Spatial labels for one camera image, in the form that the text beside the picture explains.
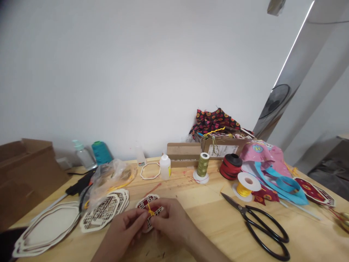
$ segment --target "glue bottle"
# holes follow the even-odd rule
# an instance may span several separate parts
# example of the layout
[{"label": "glue bottle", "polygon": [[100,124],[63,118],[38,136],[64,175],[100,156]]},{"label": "glue bottle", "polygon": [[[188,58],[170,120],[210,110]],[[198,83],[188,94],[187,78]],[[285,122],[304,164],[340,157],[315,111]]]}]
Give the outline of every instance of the glue bottle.
[{"label": "glue bottle", "polygon": [[169,180],[171,176],[171,159],[166,154],[160,159],[160,176],[162,180]]},{"label": "glue bottle", "polygon": [[137,156],[138,166],[144,166],[147,164],[147,159],[144,156],[143,149],[141,145],[138,143],[136,145],[136,156]]},{"label": "glue bottle", "polygon": [[80,159],[81,164],[87,169],[91,170],[97,167],[98,165],[92,158],[91,154],[87,151],[87,149],[84,147],[84,145],[78,141],[73,140],[74,147],[76,149],[76,155]]}]

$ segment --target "red ribbon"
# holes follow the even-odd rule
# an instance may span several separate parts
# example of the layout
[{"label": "red ribbon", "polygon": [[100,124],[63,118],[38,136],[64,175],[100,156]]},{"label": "red ribbon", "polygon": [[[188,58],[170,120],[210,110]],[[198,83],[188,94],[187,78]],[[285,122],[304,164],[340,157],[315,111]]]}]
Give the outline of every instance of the red ribbon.
[{"label": "red ribbon", "polygon": [[234,166],[224,157],[222,165],[219,169],[219,172],[224,178],[228,180],[235,180],[237,179],[237,175],[240,173],[240,171],[241,167]]}]

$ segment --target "cable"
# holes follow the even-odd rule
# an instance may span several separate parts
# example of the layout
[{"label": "cable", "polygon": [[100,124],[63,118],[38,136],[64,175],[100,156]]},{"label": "cable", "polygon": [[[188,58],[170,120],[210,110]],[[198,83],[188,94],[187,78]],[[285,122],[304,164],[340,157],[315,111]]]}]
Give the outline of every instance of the cable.
[{"label": "cable", "polygon": [[344,24],[344,23],[349,23],[349,20],[348,21],[339,21],[339,22],[330,22],[330,23],[308,22],[308,24]]}]

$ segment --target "open cardboard box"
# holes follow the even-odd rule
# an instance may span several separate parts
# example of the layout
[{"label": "open cardboard box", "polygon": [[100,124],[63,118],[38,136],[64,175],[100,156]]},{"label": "open cardboard box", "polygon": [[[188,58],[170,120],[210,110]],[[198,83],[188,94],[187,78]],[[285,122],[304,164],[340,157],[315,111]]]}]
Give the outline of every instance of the open cardboard box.
[{"label": "open cardboard box", "polygon": [[197,167],[200,154],[200,143],[167,144],[167,155],[171,159],[171,167]]},{"label": "open cardboard box", "polygon": [[227,154],[240,155],[244,145],[253,139],[237,139],[237,138],[219,138],[215,139],[213,144],[212,138],[203,139],[195,134],[195,141],[201,144],[202,152],[208,153],[210,159],[223,159]]},{"label": "open cardboard box", "polygon": [[0,232],[68,180],[52,142],[23,138],[0,146]]}]

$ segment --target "scissor blade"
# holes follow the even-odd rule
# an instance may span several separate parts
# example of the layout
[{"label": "scissor blade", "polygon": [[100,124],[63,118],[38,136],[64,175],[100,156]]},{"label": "scissor blade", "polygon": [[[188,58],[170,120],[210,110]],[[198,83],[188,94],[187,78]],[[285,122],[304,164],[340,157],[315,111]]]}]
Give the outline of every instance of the scissor blade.
[{"label": "scissor blade", "polygon": [[241,212],[241,205],[239,205],[238,203],[236,203],[231,197],[227,196],[224,193],[221,193],[222,196],[225,198],[225,200],[228,201],[229,204],[231,204],[233,207],[235,207],[238,211]]}]

